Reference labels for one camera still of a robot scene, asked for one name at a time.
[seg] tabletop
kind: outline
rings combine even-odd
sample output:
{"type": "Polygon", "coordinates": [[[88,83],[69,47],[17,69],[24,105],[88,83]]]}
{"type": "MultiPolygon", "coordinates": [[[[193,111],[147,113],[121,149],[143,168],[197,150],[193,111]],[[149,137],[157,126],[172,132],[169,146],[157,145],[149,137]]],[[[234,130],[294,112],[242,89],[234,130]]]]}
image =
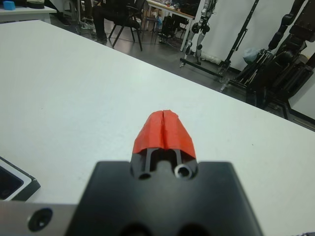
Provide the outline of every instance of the tabletop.
{"type": "Polygon", "coordinates": [[[22,7],[22,6],[17,6],[15,10],[5,10],[2,7],[0,7],[0,16],[4,15],[16,15],[16,14],[39,14],[39,13],[55,13],[56,10],[45,7],[44,9],[34,9],[30,7],[22,7]]]}
{"type": "Polygon", "coordinates": [[[78,203],[95,163],[129,161],[171,109],[199,162],[233,164],[265,235],[315,231],[314,132],[41,21],[0,34],[0,156],[38,179],[31,202],[78,203]]]}
{"type": "Polygon", "coordinates": [[[174,13],[177,13],[178,15],[181,15],[185,18],[188,18],[188,19],[194,19],[195,17],[194,16],[191,16],[189,14],[186,14],[184,12],[181,12],[180,10],[175,10],[173,7],[170,7],[170,6],[167,6],[163,3],[160,3],[160,2],[157,2],[157,1],[153,1],[153,0],[147,0],[148,4],[153,6],[153,7],[161,7],[165,10],[168,10],[168,11],[171,11],[171,12],[174,12],[174,13]]]}

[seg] person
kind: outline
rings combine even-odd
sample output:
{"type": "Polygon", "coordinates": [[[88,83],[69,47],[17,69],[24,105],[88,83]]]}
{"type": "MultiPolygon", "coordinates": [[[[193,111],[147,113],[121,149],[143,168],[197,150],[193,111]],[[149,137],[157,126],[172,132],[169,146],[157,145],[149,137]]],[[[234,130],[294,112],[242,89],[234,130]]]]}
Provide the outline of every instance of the person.
{"type": "Polygon", "coordinates": [[[129,0],[101,0],[92,8],[92,17],[98,41],[104,42],[107,40],[104,19],[115,21],[117,19],[125,19],[128,16],[127,3],[129,3],[129,0]]]}

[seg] chair leg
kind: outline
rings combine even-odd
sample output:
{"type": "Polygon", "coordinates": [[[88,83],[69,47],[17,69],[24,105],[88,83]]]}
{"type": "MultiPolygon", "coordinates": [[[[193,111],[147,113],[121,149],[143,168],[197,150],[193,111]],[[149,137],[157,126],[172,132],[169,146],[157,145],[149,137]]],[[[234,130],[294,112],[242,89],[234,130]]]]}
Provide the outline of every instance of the chair leg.
{"type": "Polygon", "coordinates": [[[139,29],[137,29],[137,35],[138,35],[138,40],[139,40],[140,50],[142,51],[142,44],[141,44],[141,39],[140,39],[139,29]]]}
{"type": "Polygon", "coordinates": [[[147,18],[144,20],[144,26],[143,26],[143,30],[142,30],[142,39],[143,39],[143,36],[144,36],[144,31],[146,29],[146,24],[147,24],[147,18]]]}
{"type": "Polygon", "coordinates": [[[157,38],[158,38],[158,24],[157,24],[157,26],[156,26],[156,39],[155,39],[155,41],[154,41],[154,44],[157,43],[157,38]]]}
{"type": "Polygon", "coordinates": [[[114,25],[114,27],[113,27],[112,31],[110,32],[110,35],[109,35],[108,39],[110,39],[110,37],[112,36],[112,34],[113,34],[113,32],[114,32],[115,28],[116,28],[116,24],[114,25]]]}
{"type": "Polygon", "coordinates": [[[132,39],[134,41],[134,35],[133,35],[133,31],[132,31],[132,28],[130,27],[130,30],[131,30],[131,35],[132,35],[132,39]]]}
{"type": "Polygon", "coordinates": [[[115,44],[116,44],[116,42],[117,42],[117,40],[118,40],[118,38],[119,38],[119,36],[120,36],[120,34],[122,33],[122,31],[123,31],[124,28],[125,28],[125,26],[123,25],[122,28],[120,29],[119,33],[118,33],[117,36],[116,36],[116,39],[115,39],[115,42],[114,42],[112,48],[114,48],[114,46],[115,46],[115,44]]]}

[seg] black pants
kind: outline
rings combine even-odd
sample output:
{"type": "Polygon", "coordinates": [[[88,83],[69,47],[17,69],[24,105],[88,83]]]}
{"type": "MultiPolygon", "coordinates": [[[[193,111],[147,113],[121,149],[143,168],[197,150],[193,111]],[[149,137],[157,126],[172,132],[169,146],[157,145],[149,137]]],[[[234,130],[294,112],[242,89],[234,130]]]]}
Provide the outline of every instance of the black pants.
{"type": "Polygon", "coordinates": [[[110,7],[94,6],[92,9],[92,16],[95,25],[96,35],[98,38],[106,38],[104,29],[104,19],[115,21],[126,17],[125,12],[117,12],[110,7]]]}

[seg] bolt hole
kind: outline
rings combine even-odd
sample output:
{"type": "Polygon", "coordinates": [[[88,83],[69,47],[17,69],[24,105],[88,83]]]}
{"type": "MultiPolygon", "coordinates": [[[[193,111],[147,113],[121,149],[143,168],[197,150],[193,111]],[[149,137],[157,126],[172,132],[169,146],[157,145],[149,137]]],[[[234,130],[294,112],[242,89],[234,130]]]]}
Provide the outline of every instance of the bolt hole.
{"type": "Polygon", "coordinates": [[[37,232],[44,229],[53,217],[53,211],[49,208],[44,208],[36,211],[29,220],[29,230],[37,232]]]}
{"type": "Polygon", "coordinates": [[[145,180],[145,179],[149,179],[150,177],[151,177],[150,174],[144,173],[144,174],[142,174],[142,175],[139,176],[139,179],[140,179],[140,180],[145,180]]]}

